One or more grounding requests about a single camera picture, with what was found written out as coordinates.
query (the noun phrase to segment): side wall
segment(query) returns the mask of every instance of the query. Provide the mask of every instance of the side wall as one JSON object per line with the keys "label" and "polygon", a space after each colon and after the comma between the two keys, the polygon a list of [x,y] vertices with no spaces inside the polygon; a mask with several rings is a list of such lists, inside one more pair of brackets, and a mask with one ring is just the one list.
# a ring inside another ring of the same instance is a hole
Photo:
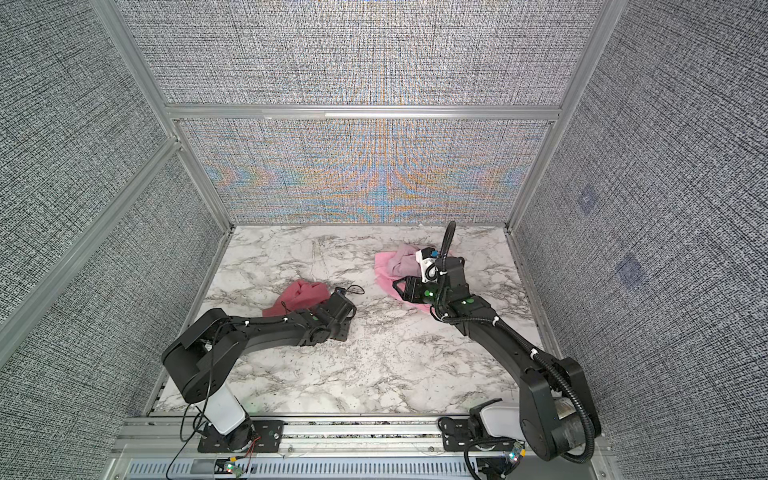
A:
{"label": "side wall", "polygon": [[[1,329],[165,135],[87,1],[6,2],[0,25]],[[98,477],[220,236],[168,159],[0,366],[0,478]]]}
{"label": "side wall", "polygon": [[631,1],[515,231],[628,478],[765,471],[766,25]]}

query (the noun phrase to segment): light pink towel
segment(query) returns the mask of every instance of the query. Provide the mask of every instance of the light pink towel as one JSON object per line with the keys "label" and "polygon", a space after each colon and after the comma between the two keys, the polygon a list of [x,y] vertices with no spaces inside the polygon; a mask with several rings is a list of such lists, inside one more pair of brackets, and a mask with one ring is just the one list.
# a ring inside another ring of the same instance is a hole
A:
{"label": "light pink towel", "polygon": [[407,243],[401,243],[395,252],[395,256],[389,259],[387,262],[387,275],[398,278],[404,276],[421,276],[422,268],[419,266],[418,260],[416,260],[416,252],[421,250],[420,247],[414,247]]}
{"label": "light pink towel", "polygon": [[[392,267],[389,264],[391,261],[396,259],[398,252],[402,250],[403,247],[404,246],[401,245],[400,249],[398,249],[397,252],[379,252],[376,254],[373,261],[373,272],[376,274],[376,283],[378,283],[379,286],[382,287],[382,290],[387,292],[389,295],[394,296],[396,299],[400,300],[401,302],[403,302],[403,300],[400,298],[400,295],[398,295],[397,291],[394,288],[392,288],[392,282],[394,282],[395,280],[401,279],[404,276],[408,276],[408,274],[395,276],[392,272]],[[421,268],[419,267],[419,264],[416,262],[416,258],[413,256],[412,253],[411,253],[411,257],[413,258],[413,263],[416,265],[416,273],[410,273],[410,275],[421,276],[422,275]],[[424,303],[420,303],[420,304],[415,304],[410,302],[404,302],[404,303],[413,305],[417,309],[422,310],[424,312],[429,312],[429,305],[426,305]]]}

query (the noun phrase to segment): dark pink towel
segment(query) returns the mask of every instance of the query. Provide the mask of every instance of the dark pink towel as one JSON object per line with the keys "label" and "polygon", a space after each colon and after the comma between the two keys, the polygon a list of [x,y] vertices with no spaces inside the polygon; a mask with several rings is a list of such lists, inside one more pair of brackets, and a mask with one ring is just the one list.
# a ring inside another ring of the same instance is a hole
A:
{"label": "dark pink towel", "polygon": [[277,297],[275,305],[264,310],[262,316],[279,316],[286,314],[286,308],[293,312],[299,308],[309,308],[320,302],[328,300],[331,294],[328,292],[328,286],[321,282],[307,282],[298,279],[291,283],[285,291]]}

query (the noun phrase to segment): red wire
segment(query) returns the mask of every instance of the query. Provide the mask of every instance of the red wire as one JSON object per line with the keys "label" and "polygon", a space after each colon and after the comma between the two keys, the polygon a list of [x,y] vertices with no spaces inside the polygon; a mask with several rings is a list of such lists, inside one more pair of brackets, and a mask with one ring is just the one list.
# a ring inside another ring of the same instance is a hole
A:
{"label": "red wire", "polygon": [[261,440],[261,435],[257,436],[255,439],[253,439],[253,442],[250,444],[250,448],[248,449],[248,452],[246,455],[248,455],[248,466],[245,468],[245,471],[248,472],[248,478],[250,478],[250,458],[253,456],[253,447],[256,446],[256,442]]}

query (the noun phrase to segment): black cable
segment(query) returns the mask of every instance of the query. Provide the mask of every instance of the black cable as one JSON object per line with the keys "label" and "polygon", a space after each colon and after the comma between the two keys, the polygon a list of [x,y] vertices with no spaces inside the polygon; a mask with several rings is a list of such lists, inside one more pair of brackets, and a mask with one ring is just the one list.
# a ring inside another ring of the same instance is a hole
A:
{"label": "black cable", "polygon": [[205,409],[208,408],[208,399],[210,398],[210,386],[214,382],[214,357],[215,357],[215,355],[214,355],[214,347],[216,346],[216,342],[219,339],[219,332],[221,332],[221,329],[224,328],[225,325],[234,325],[234,324],[235,323],[232,322],[232,320],[228,320],[228,321],[222,323],[221,325],[219,325],[218,328],[216,328],[216,332],[214,333],[214,339],[210,343],[210,350],[209,350],[209,352],[210,352],[210,371],[208,372],[208,390],[205,392],[205,403],[203,404],[203,409],[200,411],[200,413],[202,413],[203,416],[205,416]]}
{"label": "black cable", "polygon": [[470,442],[467,444],[466,447],[464,447],[464,463],[467,465],[467,470],[469,470],[469,474],[472,475],[472,477],[475,480],[482,480],[482,478],[479,477],[477,473],[475,473],[475,469],[472,467],[472,463],[469,461],[469,449],[477,446],[477,445],[483,445],[483,444],[494,444],[494,443],[503,443],[503,442],[514,442],[515,439],[510,439],[509,437],[488,437],[486,439],[479,439],[475,440],[474,442]]}
{"label": "black cable", "polygon": [[430,263],[429,266],[427,267],[427,270],[424,270],[424,276],[427,277],[427,280],[429,280],[431,282],[437,280],[437,272],[435,272],[434,275],[430,275],[429,274],[429,271],[430,270],[431,271],[435,271],[435,268],[437,268],[437,262],[436,261]]}
{"label": "black cable", "polygon": [[174,459],[171,460],[170,463],[168,464],[168,468],[165,469],[166,480],[173,480],[171,477],[168,476],[168,473],[170,473],[170,467],[174,465],[174,463],[176,462],[176,459],[179,458],[179,455],[181,455],[182,451],[187,447],[187,445],[189,445],[189,442],[192,439],[192,437],[194,437],[194,434],[200,433],[200,423],[198,423],[197,420],[203,418],[202,413],[198,413],[197,415],[195,415],[194,419],[192,420],[192,433],[190,434],[190,436],[184,438],[184,420],[187,418],[187,412],[189,412],[189,409],[191,406],[192,404],[188,403],[187,408],[184,409],[184,414],[181,416],[181,426],[179,427],[179,440],[184,442],[184,444],[181,446],[179,451],[176,452]]}
{"label": "black cable", "polygon": [[442,321],[442,320],[440,320],[440,317],[437,316],[437,309],[435,308],[434,305],[430,305],[429,306],[429,314],[432,315],[432,318],[437,320],[438,322]]}
{"label": "black cable", "polygon": [[448,258],[448,250],[451,248],[451,242],[453,241],[453,234],[455,232],[456,222],[451,220],[451,223],[448,224],[448,228],[445,229],[445,234],[442,236],[440,254],[435,261],[435,263],[439,263],[438,274],[440,276],[437,280],[437,292],[435,292],[435,311],[438,315],[440,315],[440,299],[442,298],[443,290],[445,290],[445,260]]}
{"label": "black cable", "polygon": [[584,410],[584,406],[581,404],[581,400],[578,396],[576,396],[576,392],[574,392],[571,385],[565,381],[565,378],[560,375],[560,372],[558,372],[550,362],[541,358],[538,353],[534,353],[533,359],[547,369],[547,372],[554,378],[563,393],[571,399],[571,403],[573,403],[574,409],[576,409],[576,413],[581,420],[581,426],[584,428],[584,451],[579,455],[573,455],[572,453],[566,452],[561,456],[573,463],[589,462],[594,454],[594,425],[592,424],[592,419],[589,418],[586,410]]}
{"label": "black cable", "polygon": [[497,328],[500,328],[508,333],[528,354],[536,350],[537,352],[534,353],[531,358],[547,370],[547,373],[558,384],[560,390],[571,400],[571,403],[573,404],[574,409],[576,410],[576,413],[581,420],[581,427],[584,429],[584,451],[579,455],[573,455],[566,452],[562,454],[562,457],[573,463],[589,462],[589,460],[592,458],[592,455],[594,454],[594,425],[592,424],[592,419],[589,418],[587,411],[581,404],[581,400],[576,395],[576,392],[571,388],[571,384],[565,380],[563,375],[561,375],[560,372],[558,372],[557,369],[552,364],[550,364],[549,361],[545,360],[544,357],[538,354],[538,349],[536,349],[535,345],[527,341],[522,335],[520,335],[520,333],[517,332],[517,330],[507,325],[507,323],[501,319],[491,320],[474,317],[453,317],[443,321],[445,323],[451,324],[463,322],[485,324],[490,323],[492,326],[496,326]]}
{"label": "black cable", "polygon": [[[350,289],[351,289],[353,286],[356,286],[357,288],[359,288],[359,289],[360,289],[360,291],[359,291],[359,292],[353,292],[352,290],[350,290]],[[366,292],[366,289],[362,288],[362,287],[361,287],[360,285],[358,285],[357,283],[353,283],[352,285],[348,286],[348,287],[347,287],[347,288],[345,288],[344,290],[345,290],[347,293],[351,293],[352,295],[364,295],[364,294],[365,294],[365,292]]]}
{"label": "black cable", "polygon": [[181,446],[178,452],[176,452],[176,455],[174,456],[174,459],[170,461],[168,464],[168,468],[165,469],[165,480],[173,480],[171,477],[168,476],[168,473],[170,472],[170,467],[174,464],[177,458],[179,458],[179,455],[181,455],[181,452],[187,447],[187,444],[189,444],[190,440],[194,436],[195,432],[192,432],[192,435],[190,435],[190,438],[187,439],[186,442]]}

